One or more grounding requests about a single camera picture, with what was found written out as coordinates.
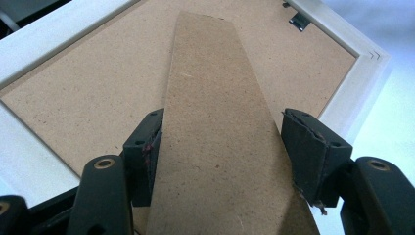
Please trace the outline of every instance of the brown cardboard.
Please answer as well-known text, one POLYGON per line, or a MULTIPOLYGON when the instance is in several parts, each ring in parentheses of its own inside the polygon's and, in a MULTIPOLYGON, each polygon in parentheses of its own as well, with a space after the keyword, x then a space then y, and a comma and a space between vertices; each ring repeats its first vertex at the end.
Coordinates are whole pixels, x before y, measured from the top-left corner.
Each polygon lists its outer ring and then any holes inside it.
POLYGON ((139 121, 164 107, 175 23, 185 10, 234 24, 277 126, 286 107, 318 116, 354 58, 312 24, 300 33, 288 23, 296 11, 281 4, 142 1, 0 97, 81 174, 91 159, 119 154, 139 121))
POLYGON ((234 26, 182 13, 172 58, 148 234, 316 234, 234 26))

